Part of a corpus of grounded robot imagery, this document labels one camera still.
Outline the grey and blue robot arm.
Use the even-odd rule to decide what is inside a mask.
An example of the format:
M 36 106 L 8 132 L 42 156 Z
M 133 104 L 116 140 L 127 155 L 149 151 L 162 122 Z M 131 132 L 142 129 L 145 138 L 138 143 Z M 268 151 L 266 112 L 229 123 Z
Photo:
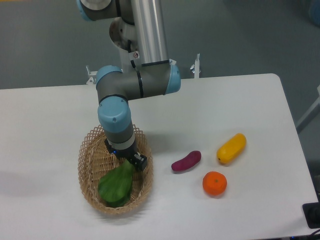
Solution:
M 87 21 L 112 19 L 109 37 L 122 53 L 121 67 L 107 65 L 88 76 L 94 80 L 97 115 L 109 153 L 138 170 L 148 164 L 137 147 L 130 100 L 176 93 L 181 76 L 169 58 L 161 3 L 158 0 L 79 0 Z

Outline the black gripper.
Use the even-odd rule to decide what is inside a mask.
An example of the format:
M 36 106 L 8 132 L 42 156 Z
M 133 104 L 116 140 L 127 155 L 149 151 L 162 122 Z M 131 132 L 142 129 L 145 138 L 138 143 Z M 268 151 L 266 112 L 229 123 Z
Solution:
M 126 147 L 125 149 L 116 149 L 108 142 L 108 139 L 104 140 L 104 144 L 109 154 L 115 155 L 118 159 L 127 159 L 137 170 L 143 171 L 148 165 L 148 158 L 137 151 L 136 140 Z

